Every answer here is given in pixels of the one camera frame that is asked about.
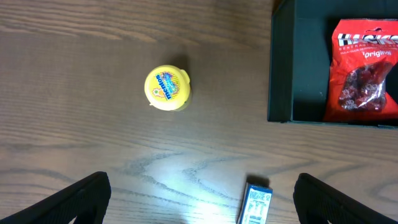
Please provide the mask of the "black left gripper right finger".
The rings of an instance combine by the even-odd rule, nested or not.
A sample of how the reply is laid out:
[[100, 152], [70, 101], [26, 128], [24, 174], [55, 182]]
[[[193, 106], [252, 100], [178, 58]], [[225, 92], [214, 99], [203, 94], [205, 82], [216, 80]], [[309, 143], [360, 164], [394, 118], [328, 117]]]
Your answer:
[[308, 173], [294, 186], [294, 205], [304, 224], [397, 224]]

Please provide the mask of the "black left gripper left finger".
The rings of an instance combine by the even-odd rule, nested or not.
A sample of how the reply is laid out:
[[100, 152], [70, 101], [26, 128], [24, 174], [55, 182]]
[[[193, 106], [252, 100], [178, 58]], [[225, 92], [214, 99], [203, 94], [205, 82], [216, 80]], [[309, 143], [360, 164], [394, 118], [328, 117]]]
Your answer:
[[10, 224], [102, 224], [111, 198], [106, 172], [98, 171], [1, 220]]

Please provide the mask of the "red Hacks candy bag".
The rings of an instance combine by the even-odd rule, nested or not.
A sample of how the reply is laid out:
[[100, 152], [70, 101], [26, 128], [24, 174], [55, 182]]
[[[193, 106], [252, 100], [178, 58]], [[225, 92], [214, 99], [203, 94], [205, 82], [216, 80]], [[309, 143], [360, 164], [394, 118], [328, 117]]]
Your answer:
[[386, 77], [397, 65], [397, 21], [342, 19], [332, 37], [327, 122], [397, 119]]

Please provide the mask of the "black gift box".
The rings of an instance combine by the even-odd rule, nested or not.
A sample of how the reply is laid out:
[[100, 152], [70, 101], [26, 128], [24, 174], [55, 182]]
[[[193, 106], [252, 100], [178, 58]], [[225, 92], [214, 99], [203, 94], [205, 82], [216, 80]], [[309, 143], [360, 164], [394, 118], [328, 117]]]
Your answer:
[[341, 19], [395, 19], [395, 0], [284, 0], [272, 13], [267, 119], [321, 124]]

